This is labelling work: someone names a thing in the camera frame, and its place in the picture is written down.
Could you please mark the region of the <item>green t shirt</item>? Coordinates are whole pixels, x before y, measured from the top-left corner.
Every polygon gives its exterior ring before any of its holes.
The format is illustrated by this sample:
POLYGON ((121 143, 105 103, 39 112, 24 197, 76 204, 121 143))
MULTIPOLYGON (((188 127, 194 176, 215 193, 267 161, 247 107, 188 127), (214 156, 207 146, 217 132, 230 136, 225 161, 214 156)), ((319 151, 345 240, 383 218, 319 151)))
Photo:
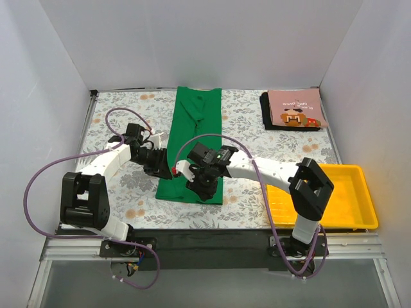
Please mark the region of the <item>green t shirt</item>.
MULTIPOLYGON (((188 140, 206 133, 222 133, 222 90, 194 90, 179 87, 173 121, 167 144, 168 165, 174 165, 179 149, 188 140)), ((200 197, 186 188, 186 179, 160 179, 155 197, 160 200, 202 203, 200 197)))

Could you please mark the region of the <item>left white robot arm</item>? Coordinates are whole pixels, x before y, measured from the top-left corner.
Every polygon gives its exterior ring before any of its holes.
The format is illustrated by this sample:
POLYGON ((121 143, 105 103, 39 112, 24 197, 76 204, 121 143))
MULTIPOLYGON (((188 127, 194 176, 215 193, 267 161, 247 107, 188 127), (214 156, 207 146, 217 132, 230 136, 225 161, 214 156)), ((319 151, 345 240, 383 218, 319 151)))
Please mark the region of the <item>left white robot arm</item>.
POLYGON ((146 131, 139 124, 129 124, 124 134, 109 139, 103 153, 89 165, 62 179, 60 221, 115 239, 114 248, 124 257, 136 251, 137 242, 130 237, 133 228, 110 213, 107 182, 127 162, 142 166, 149 176, 172 179, 161 134, 150 132, 145 137, 146 131))

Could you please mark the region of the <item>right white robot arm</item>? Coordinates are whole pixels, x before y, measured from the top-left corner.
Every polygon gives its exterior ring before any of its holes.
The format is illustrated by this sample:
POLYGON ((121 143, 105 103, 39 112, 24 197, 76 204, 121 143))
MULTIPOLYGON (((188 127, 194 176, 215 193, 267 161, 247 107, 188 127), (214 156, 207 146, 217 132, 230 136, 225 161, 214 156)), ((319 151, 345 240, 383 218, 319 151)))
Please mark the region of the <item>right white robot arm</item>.
POLYGON ((215 151, 198 142, 186 160, 177 162, 176 170, 186 178, 186 187, 202 201, 214 196, 222 177, 262 182, 288 193, 297 218, 290 239, 283 246, 298 255, 305 255, 314 247, 315 232, 334 190, 332 181, 311 158, 298 163, 251 158, 232 146, 215 151))

